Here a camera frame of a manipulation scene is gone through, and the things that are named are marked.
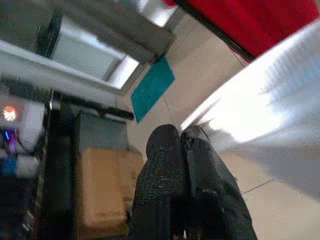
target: red curtain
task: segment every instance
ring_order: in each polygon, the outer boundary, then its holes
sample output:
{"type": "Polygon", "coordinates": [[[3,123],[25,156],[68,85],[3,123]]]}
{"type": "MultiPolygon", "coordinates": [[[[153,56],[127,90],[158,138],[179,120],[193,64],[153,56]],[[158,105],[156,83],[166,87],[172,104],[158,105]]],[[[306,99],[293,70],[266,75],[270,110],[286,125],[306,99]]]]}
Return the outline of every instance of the red curtain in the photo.
{"type": "Polygon", "coordinates": [[[319,17],[314,0],[185,0],[252,56],[319,17]]]}

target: blue light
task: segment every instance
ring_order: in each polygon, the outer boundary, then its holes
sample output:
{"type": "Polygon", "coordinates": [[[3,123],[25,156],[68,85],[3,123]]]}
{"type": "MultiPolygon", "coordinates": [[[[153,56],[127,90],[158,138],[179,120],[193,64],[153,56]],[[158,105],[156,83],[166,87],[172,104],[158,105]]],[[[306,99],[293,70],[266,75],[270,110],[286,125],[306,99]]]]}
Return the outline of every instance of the blue light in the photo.
{"type": "Polygon", "coordinates": [[[5,138],[9,141],[10,137],[7,131],[4,131],[5,138]]]}

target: floor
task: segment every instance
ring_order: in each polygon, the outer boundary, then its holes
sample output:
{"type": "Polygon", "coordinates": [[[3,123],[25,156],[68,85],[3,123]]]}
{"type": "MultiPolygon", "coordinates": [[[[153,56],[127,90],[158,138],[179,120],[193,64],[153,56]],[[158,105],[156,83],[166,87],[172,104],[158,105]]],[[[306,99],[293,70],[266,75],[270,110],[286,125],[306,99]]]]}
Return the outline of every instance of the floor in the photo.
{"type": "MultiPolygon", "coordinates": [[[[166,56],[174,83],[139,124],[127,123],[131,148],[144,156],[157,126],[173,124],[180,131],[181,123],[199,104],[247,65],[189,15],[174,33],[176,40],[166,56]]],[[[127,95],[117,97],[118,107],[132,111],[130,96],[140,80],[127,95]]],[[[254,162],[230,152],[219,155],[238,180],[259,240],[319,239],[319,202],[266,175],[254,162]]]]}

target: beige tile floor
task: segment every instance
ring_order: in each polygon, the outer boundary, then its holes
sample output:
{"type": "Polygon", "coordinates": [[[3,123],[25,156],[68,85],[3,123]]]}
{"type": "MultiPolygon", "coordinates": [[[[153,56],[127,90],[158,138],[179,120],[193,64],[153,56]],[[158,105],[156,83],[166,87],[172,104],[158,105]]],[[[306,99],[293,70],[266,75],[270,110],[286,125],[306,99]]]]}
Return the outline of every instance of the beige tile floor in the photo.
{"type": "MultiPolygon", "coordinates": [[[[181,123],[203,100],[247,65],[189,15],[174,33],[176,40],[167,53],[174,83],[139,124],[127,122],[129,144],[144,156],[157,126],[169,123],[180,131],[181,123]]],[[[130,96],[141,79],[124,97],[117,97],[119,107],[132,111],[130,96]]],[[[317,201],[272,179],[254,162],[229,152],[219,154],[238,180],[259,240],[320,239],[317,201]]]]}

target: brown box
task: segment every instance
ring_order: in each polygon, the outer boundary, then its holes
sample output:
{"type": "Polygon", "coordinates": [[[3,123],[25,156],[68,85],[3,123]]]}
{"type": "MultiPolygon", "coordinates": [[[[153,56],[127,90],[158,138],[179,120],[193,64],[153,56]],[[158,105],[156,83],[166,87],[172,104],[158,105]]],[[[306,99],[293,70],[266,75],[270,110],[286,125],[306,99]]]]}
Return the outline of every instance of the brown box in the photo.
{"type": "Polygon", "coordinates": [[[144,161],[140,153],[87,149],[76,166],[79,239],[128,233],[126,210],[133,203],[144,161]]]}

